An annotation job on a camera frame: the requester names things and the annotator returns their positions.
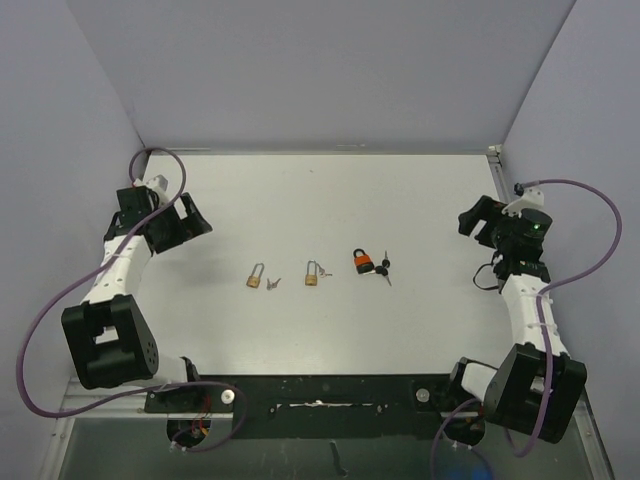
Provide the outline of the orange black padlock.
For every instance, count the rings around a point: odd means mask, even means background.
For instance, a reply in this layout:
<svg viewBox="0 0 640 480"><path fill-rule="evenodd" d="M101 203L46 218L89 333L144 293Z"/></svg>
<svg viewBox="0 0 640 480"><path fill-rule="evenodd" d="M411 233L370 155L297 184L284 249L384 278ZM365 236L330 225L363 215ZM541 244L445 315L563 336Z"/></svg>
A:
<svg viewBox="0 0 640 480"><path fill-rule="evenodd" d="M353 251L353 262L356 272L359 275L365 275L375 271L376 266L371 260L371 257L361 248Z"/></svg>

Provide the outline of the silver keys of padlock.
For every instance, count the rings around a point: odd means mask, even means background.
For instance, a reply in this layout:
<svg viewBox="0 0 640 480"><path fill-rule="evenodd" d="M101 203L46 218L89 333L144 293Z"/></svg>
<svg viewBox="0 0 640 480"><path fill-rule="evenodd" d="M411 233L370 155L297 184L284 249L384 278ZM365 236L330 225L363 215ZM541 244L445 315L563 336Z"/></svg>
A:
<svg viewBox="0 0 640 480"><path fill-rule="evenodd" d="M271 291L271 290L277 288L279 283L280 283L280 281L281 281L281 278L277 278L275 280L267 279L267 290Z"/></svg>

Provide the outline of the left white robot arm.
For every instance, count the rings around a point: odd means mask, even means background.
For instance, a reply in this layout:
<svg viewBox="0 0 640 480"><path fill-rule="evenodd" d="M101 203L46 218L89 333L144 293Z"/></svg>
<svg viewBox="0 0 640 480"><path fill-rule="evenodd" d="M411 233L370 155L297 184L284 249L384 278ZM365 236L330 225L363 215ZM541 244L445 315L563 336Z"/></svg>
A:
<svg viewBox="0 0 640 480"><path fill-rule="evenodd" d="M135 300L149 260L213 231L188 193L186 216L168 206L167 180L158 175L117 191L120 210L104 236L106 269L81 304L65 309L61 323L80 383L88 390L161 385L180 410L200 405L204 387L193 362L167 357Z"/></svg>

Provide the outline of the black headed key bunch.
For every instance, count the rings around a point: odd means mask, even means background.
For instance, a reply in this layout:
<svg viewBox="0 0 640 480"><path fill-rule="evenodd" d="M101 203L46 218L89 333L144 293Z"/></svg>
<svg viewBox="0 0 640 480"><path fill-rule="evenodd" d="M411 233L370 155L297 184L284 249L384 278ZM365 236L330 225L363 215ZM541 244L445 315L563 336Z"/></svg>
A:
<svg viewBox="0 0 640 480"><path fill-rule="evenodd" d="M377 275L382 276L386 280L389 286L392 285L392 282L389 276L390 267L391 267L391 261L388 256L388 251L385 251L381 264L375 267L375 273Z"/></svg>

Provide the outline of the brass padlock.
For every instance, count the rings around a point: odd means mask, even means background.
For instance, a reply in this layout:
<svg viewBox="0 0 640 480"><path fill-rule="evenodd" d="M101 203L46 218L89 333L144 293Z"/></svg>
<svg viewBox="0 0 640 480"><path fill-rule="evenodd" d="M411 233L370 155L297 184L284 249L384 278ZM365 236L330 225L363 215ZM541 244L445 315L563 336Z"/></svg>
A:
<svg viewBox="0 0 640 480"><path fill-rule="evenodd" d="M247 278L246 286L249 288L257 289L260 285L263 271L264 271L264 264L256 263L253 266L252 271Z"/></svg>
<svg viewBox="0 0 640 480"><path fill-rule="evenodd" d="M318 263L315 260L309 260L306 265L304 285L309 287L315 287L318 284L318 278L319 278Z"/></svg>

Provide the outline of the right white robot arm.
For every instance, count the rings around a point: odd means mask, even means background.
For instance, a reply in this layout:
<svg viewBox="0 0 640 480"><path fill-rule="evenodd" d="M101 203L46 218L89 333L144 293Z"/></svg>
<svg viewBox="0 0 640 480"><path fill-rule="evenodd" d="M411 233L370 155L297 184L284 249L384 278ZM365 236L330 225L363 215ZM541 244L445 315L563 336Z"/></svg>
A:
<svg viewBox="0 0 640 480"><path fill-rule="evenodd" d="M553 223L543 196L528 190L510 204L483 195L458 217L458 231L492 249L489 263L509 315L513 345L497 368L462 358L445 384L448 402L459 409L480 400L488 422L557 443L564 436L586 383L583 363L560 339L551 278L542 260Z"/></svg>

